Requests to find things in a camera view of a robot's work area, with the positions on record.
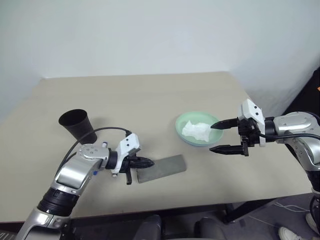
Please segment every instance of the gray rectangular pad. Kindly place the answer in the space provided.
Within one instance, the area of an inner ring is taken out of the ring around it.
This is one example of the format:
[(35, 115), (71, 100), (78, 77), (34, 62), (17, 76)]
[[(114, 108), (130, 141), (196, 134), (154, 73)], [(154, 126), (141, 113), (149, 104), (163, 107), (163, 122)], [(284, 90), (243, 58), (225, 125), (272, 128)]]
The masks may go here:
[(155, 160), (154, 165), (148, 168), (137, 169), (138, 182), (144, 183), (154, 179), (163, 178), (187, 170), (186, 162), (182, 155), (170, 156)]

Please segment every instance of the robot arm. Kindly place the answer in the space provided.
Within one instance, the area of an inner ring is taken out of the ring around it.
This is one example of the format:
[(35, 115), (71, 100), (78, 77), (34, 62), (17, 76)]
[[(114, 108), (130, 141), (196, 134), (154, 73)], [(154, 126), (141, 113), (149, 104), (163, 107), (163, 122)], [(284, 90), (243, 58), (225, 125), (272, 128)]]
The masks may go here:
[(58, 171), (16, 240), (60, 239), (61, 230), (68, 225), (70, 214), (94, 172), (109, 169), (113, 177), (118, 173), (126, 173), (127, 184), (131, 184), (130, 168), (147, 168), (154, 164), (148, 158), (137, 157), (139, 150), (138, 136), (134, 133), (123, 139), (116, 151), (107, 148), (106, 143), (102, 146), (82, 145), (76, 155)]
[(315, 115), (306, 112), (292, 112), (278, 117), (263, 117), (263, 113), (251, 100), (245, 100), (238, 110), (237, 118), (219, 121), (213, 129), (238, 127), (241, 145), (219, 145), (210, 151), (219, 154), (249, 155), (248, 147), (276, 141), (286, 144), (299, 161), (312, 184), (315, 201), (318, 206), (310, 206), (311, 213), (316, 209), (314, 219), (319, 228), (320, 199), (320, 126)]

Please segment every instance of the black table leg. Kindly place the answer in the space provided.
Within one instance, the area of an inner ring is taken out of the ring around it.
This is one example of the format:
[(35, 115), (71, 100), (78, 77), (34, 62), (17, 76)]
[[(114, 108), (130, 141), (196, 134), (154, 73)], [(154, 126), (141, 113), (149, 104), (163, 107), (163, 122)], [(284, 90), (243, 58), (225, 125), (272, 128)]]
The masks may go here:
[(243, 219), (248, 214), (252, 214), (257, 210), (262, 208), (266, 208), (271, 205), (277, 198), (271, 199), (262, 199), (262, 200), (255, 200), (255, 201), (246, 201), (241, 206), (233, 209), (232, 204), (226, 204), (226, 215), (223, 218), (224, 223), (232, 223), (234, 221), (238, 221)]

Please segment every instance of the white wall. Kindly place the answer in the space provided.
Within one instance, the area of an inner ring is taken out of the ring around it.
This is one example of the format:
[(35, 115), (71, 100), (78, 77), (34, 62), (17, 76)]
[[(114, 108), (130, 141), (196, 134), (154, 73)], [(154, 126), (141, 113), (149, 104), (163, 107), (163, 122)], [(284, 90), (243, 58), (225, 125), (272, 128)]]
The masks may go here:
[(319, 64), (319, 0), (0, 0), (0, 119), (43, 77), (214, 71), (278, 115)]

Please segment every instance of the floor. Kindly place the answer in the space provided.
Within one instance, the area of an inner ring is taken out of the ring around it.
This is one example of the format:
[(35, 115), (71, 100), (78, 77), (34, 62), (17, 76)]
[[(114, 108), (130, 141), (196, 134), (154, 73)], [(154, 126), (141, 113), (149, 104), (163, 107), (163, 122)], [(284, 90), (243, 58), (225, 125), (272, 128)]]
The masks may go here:
[[(309, 209), (312, 194), (303, 194), (279, 199), (283, 205), (296, 205)], [(193, 237), (194, 224), (203, 217), (209, 217), (220, 225), (228, 240), (279, 240), (278, 229), (287, 227), (300, 236), (311, 239), (316, 234), (305, 221), (306, 212), (292, 212), (282, 207), (271, 205), (261, 209), (236, 223), (223, 224), (219, 219), (222, 212), (199, 212), (174, 217), (165, 217), (165, 239)], [(76, 229), (76, 235), (82, 240), (131, 240), (141, 221), (125, 221)]]

